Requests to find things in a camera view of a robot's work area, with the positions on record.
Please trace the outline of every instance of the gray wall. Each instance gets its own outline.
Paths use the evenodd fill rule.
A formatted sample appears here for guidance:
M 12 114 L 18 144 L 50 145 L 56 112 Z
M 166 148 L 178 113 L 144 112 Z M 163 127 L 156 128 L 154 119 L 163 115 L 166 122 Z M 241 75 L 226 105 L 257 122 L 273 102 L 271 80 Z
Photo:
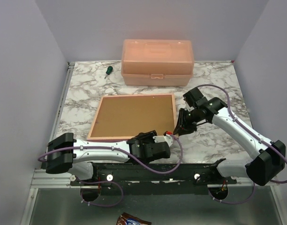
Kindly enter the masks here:
M 253 126 L 287 146 L 287 0 L 268 2 L 235 70 Z M 280 179 L 287 179 L 287 169 Z M 281 187 L 287 206 L 287 184 Z
M 68 61 L 119 60 L 127 38 L 189 39 L 234 60 L 268 0 L 36 0 Z
M 0 0 L 0 225 L 20 223 L 67 64 L 34 0 Z

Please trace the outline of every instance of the box handle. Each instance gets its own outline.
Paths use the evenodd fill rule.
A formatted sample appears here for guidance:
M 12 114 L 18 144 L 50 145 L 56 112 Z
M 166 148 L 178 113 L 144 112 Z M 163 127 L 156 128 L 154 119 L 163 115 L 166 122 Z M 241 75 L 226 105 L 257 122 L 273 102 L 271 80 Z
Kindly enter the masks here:
M 151 74 L 151 79 L 163 79 L 163 74 Z

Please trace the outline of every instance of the marble surface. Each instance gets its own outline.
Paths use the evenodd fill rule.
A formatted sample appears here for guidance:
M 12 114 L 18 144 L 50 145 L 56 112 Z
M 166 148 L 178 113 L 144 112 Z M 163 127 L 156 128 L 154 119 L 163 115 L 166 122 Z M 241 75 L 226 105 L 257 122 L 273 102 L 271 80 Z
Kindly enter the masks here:
M 113 72 L 105 78 L 108 66 Z M 86 140 L 91 123 L 103 95 L 174 93 L 177 111 L 185 106 L 182 95 L 200 84 L 215 84 L 226 89 L 231 98 L 232 110 L 248 125 L 250 119 L 242 92 L 231 62 L 198 62 L 194 76 L 186 87 L 126 86 L 121 76 L 121 62 L 77 62 L 63 106 L 57 136 L 73 132 L 75 138 Z M 216 88 L 200 89 L 209 99 L 224 93 Z M 180 137 L 184 147 L 183 163 L 212 163 L 220 158 L 242 159 L 248 157 L 237 142 L 213 124 L 198 127 L 198 131 Z M 176 143 L 171 147 L 171 157 L 154 162 L 176 163 L 180 149 Z

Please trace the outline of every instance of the wooden tray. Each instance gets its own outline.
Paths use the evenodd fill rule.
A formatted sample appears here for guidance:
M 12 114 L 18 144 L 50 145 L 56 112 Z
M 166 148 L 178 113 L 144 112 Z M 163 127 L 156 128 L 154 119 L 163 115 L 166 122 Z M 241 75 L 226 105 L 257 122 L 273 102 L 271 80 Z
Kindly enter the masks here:
M 162 135 L 176 125 L 174 94 L 103 96 L 88 141 L 120 141 L 156 130 Z

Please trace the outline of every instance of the screwdriver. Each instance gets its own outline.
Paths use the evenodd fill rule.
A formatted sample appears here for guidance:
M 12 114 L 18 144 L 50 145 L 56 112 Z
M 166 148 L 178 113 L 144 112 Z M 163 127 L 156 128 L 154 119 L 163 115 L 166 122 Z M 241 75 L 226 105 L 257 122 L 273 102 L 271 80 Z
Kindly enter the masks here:
M 112 66 L 109 66 L 109 67 L 107 68 L 107 71 L 106 71 L 105 79 L 106 79 L 106 77 L 107 77 L 108 75 L 111 74 L 112 71 L 113 71 L 113 67 L 112 67 Z

